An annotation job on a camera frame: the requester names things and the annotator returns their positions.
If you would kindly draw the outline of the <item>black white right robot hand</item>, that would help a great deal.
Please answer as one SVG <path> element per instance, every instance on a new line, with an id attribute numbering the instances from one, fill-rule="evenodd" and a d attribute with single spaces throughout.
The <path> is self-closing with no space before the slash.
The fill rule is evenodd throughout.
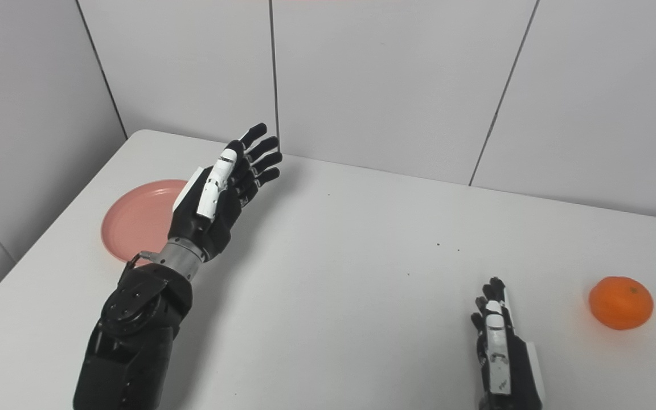
<path id="1" fill-rule="evenodd" d="M 542 409 L 545 391 L 533 343 L 519 337 L 499 277 L 482 286 L 471 316 L 477 331 L 476 354 L 481 368 L 479 409 Z"/>

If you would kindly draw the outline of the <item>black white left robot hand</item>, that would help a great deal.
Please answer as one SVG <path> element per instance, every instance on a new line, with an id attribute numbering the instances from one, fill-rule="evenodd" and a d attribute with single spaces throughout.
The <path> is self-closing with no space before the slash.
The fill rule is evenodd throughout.
<path id="1" fill-rule="evenodd" d="M 203 262 L 226 249 L 242 209 L 280 177 L 279 139 L 267 132 L 266 124 L 249 128 L 226 145 L 214 165 L 197 169 L 174 203 L 170 241 L 191 243 Z"/>

